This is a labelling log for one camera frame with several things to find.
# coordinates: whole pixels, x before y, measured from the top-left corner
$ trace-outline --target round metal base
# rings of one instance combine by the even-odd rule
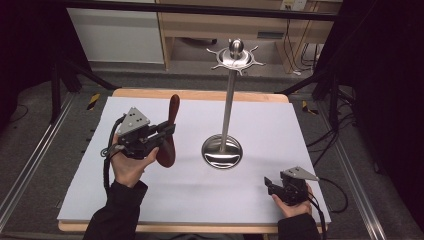
[[[221,134],[208,138],[202,146],[202,156],[205,161],[217,169],[235,167],[243,156],[240,143],[233,137],[227,136],[225,150],[221,150]]]

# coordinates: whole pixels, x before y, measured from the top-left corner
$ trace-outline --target metal stand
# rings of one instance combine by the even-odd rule
[[[222,134],[214,135],[208,138],[202,146],[202,156],[205,161],[214,168],[229,169],[235,167],[243,156],[243,149],[240,143],[228,135],[228,126],[230,124],[231,108],[234,96],[234,86],[237,72],[242,75],[242,70],[252,65],[264,65],[255,61],[252,51],[244,50],[244,44],[240,39],[230,41],[230,46],[218,52],[208,52],[216,54],[218,67],[229,69],[227,97],[225,102],[224,122]]]

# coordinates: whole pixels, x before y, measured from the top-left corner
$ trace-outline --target floor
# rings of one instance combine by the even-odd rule
[[[253,52],[255,58],[266,65],[252,66],[243,71],[243,77],[236,83],[236,91],[280,91],[311,75],[310,67],[305,66],[305,69],[308,69],[300,75],[286,74],[272,42],[245,42],[247,49],[256,45],[259,45],[259,48]],[[110,71],[110,66],[96,66],[93,69],[104,79],[125,86],[225,90],[228,70],[211,70],[211,67],[216,65],[215,57],[206,51],[206,48],[218,51],[225,47],[227,41],[222,39],[218,39],[215,45],[210,41],[178,39],[171,66],[166,71],[160,68],[158,70],[146,69],[146,66],[131,66],[130,73],[122,73],[122,65],[113,71]],[[308,49],[305,59],[312,58],[313,50],[312,47]],[[72,180],[72,173],[76,171],[78,161],[96,127],[96,119],[101,113],[105,98],[99,100],[98,107],[93,111],[81,109],[86,108],[95,92],[101,93],[102,96],[110,95],[110,92],[99,89],[99,86],[86,79],[81,81],[84,88],[79,94],[69,96],[63,92],[64,103],[68,98],[74,98],[75,101],[58,132],[49,129],[50,95],[45,94],[46,89],[49,91],[48,83],[27,89],[20,95],[21,105],[12,116],[14,121],[0,136],[0,150],[3,153],[0,160],[0,181],[3,183],[0,186],[0,200],[3,201],[0,208],[0,238],[81,239],[80,234],[64,234],[58,231],[55,218],[60,209],[60,200],[66,194],[67,187],[64,186]],[[328,104],[326,101],[310,101],[313,87],[307,86],[289,96],[306,143],[318,139],[329,129],[326,121]],[[344,88],[344,91],[350,93],[349,88]],[[305,101],[308,104],[307,109],[303,105]],[[349,105],[340,102],[339,112],[339,119],[348,116],[351,113]],[[323,160],[316,167],[316,172],[321,177],[336,179],[347,192],[349,199],[349,207],[345,212],[331,214],[329,238],[424,239],[424,234],[414,224],[390,179],[374,172],[372,157],[369,156],[367,147],[352,121],[343,124],[338,141],[324,154]],[[38,139],[42,138],[46,129],[57,136],[51,141],[40,142]],[[329,139],[326,139],[311,148],[311,159],[318,159],[322,153],[320,150],[329,142]],[[34,149],[40,144],[44,144],[49,150],[34,153]],[[40,162],[33,163],[34,171],[28,170],[31,174],[27,179],[17,182],[16,180],[20,179],[20,170],[29,169],[28,159],[32,159],[33,155],[39,155]],[[22,186],[18,189],[20,194],[15,196],[16,201],[8,202],[7,200],[11,199],[8,195],[9,189],[14,188],[16,184]],[[331,209],[343,207],[344,198],[337,188],[324,183],[321,187]]]

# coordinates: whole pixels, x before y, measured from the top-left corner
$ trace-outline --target wooden table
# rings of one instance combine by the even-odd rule
[[[165,98],[169,99],[173,94],[178,94],[181,99],[188,100],[217,100],[224,101],[226,92],[219,91],[191,91],[191,90],[163,90],[163,89],[118,89],[113,93],[113,97],[131,98]],[[250,102],[281,102],[288,103],[285,95],[265,94],[257,92],[235,92],[234,101]],[[59,221],[59,229],[66,232],[83,232],[87,229],[88,222],[66,222]],[[137,232],[165,232],[165,233],[277,233],[278,228],[273,226],[246,226],[246,225],[147,225],[139,224]]]

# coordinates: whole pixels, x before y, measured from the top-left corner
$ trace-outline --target gray carpet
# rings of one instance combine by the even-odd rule
[[[227,85],[225,76],[198,77],[194,75],[153,73],[140,75],[107,72],[101,72],[98,75],[111,83],[125,87],[225,90]],[[26,234],[33,239],[48,239],[49,237],[72,239],[80,237],[79,234],[63,233],[57,228],[56,217],[59,213],[57,205],[65,197],[67,188],[83,156],[83,151],[88,146],[88,141],[99,121],[106,98],[112,94],[111,91],[104,90],[91,81],[82,79],[82,82],[82,91],[76,94],[74,104],[64,124],[7,222],[3,234]],[[285,89],[293,83],[292,81],[282,81],[275,78],[243,77],[238,79],[236,90],[274,92]],[[23,92],[20,95],[19,102],[29,108],[28,114],[24,118],[11,123],[1,134],[2,158],[0,164],[2,169],[0,180],[5,183],[0,187],[1,199],[6,196],[8,189],[17,178],[48,124],[50,117],[49,91],[49,84],[43,83]],[[86,110],[94,93],[100,93],[101,97],[94,110]],[[306,143],[318,139],[327,132],[321,115],[302,111],[301,101],[296,98],[291,98],[291,102],[295,106]],[[346,115],[350,112],[350,109],[345,106],[340,111],[343,115]],[[340,132],[340,140],[346,147],[349,158],[364,185],[387,238],[424,239],[423,233],[399,200],[390,179],[374,173],[371,157],[357,129],[352,125],[347,125]],[[325,144],[326,142],[322,142],[310,150],[322,149]],[[319,154],[319,152],[311,152],[312,161]],[[345,212],[331,214],[332,223],[329,226],[328,237],[330,239],[369,239],[370,236],[341,171],[338,158],[339,156],[333,147],[324,155],[316,167],[316,173],[319,177],[325,177],[336,182],[349,197],[349,207]],[[326,182],[321,182],[320,185],[330,208],[340,209],[343,206],[343,196],[339,190]]]

